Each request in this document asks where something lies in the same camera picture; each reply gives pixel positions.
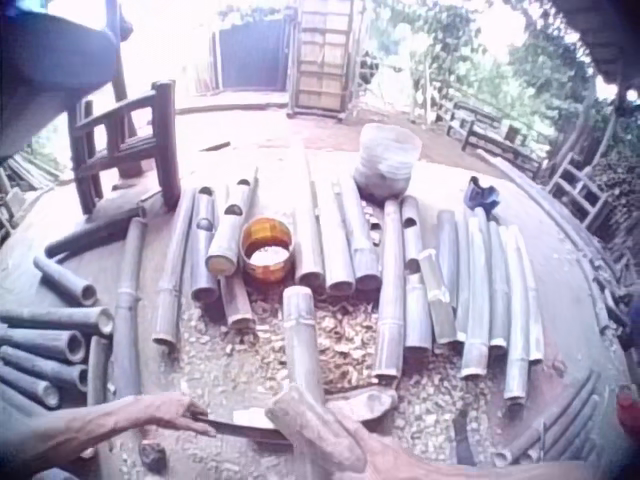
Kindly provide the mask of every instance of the hand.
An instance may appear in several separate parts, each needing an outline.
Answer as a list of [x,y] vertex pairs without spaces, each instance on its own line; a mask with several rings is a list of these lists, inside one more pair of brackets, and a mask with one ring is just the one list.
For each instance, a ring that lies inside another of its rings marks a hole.
[[424,478],[421,461],[394,440],[370,433],[347,413],[331,409],[340,423],[358,442],[367,456],[364,473],[339,473],[334,480],[401,480]]
[[148,408],[151,415],[151,423],[169,430],[187,430],[208,437],[215,437],[216,431],[201,422],[193,419],[194,415],[207,416],[207,410],[191,400],[186,395],[178,392],[149,395]]

